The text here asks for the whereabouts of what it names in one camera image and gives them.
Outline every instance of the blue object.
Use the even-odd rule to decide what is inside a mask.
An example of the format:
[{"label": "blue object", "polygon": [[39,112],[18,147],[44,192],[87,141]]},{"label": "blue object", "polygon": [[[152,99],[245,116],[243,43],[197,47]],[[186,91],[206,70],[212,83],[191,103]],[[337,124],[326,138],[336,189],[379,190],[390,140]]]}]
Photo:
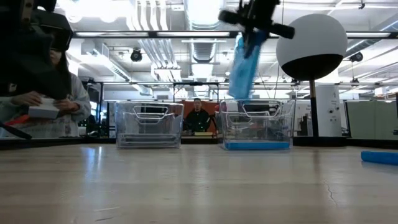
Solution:
[{"label": "blue object", "polygon": [[362,151],[361,159],[365,162],[398,166],[398,152]]},{"label": "blue object", "polygon": [[227,150],[271,150],[290,149],[289,142],[225,142]]},{"label": "blue object", "polygon": [[268,33],[263,31],[253,33],[255,41],[252,43],[251,55],[244,58],[245,49],[242,36],[238,36],[234,50],[234,62],[229,74],[228,95],[235,99],[248,99],[252,89],[253,79],[256,76],[257,64],[260,57],[262,43],[268,38]]}]

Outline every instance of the box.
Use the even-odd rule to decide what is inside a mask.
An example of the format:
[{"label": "box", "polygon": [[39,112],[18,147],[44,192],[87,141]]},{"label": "box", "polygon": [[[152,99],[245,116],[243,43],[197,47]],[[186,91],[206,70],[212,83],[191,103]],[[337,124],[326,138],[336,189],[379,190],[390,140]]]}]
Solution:
[{"label": "box", "polygon": [[120,148],[180,147],[183,104],[117,102],[115,120]]},{"label": "box", "polygon": [[295,100],[223,100],[219,117],[226,150],[290,149]]}]

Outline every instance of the man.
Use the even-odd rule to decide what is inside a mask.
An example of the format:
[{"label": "man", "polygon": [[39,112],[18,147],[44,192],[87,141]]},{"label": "man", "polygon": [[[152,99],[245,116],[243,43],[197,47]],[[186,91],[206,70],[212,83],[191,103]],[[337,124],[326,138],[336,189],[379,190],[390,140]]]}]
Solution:
[{"label": "man", "polygon": [[201,100],[193,100],[193,110],[185,118],[185,127],[192,132],[205,132],[210,126],[210,116],[202,109]]}]

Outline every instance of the woman's hand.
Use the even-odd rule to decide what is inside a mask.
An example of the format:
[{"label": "woman's hand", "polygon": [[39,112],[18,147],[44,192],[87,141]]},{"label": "woman's hand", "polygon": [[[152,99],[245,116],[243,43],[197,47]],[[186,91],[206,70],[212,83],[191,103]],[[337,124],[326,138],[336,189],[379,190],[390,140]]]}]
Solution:
[{"label": "woman's hand", "polygon": [[77,103],[74,103],[68,99],[55,100],[54,106],[58,108],[61,112],[74,112],[80,109]]},{"label": "woman's hand", "polygon": [[12,97],[11,103],[18,106],[40,106],[42,104],[42,97],[39,93],[32,91],[30,93],[25,93]]}]

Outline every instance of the table surface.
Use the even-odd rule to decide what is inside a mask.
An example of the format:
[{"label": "table surface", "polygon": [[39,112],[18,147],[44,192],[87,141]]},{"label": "table surface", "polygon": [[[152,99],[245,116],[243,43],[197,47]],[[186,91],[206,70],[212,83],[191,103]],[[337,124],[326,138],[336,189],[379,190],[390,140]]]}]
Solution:
[{"label": "table surface", "polygon": [[360,151],[0,151],[0,222],[396,223],[398,167],[361,162]]}]

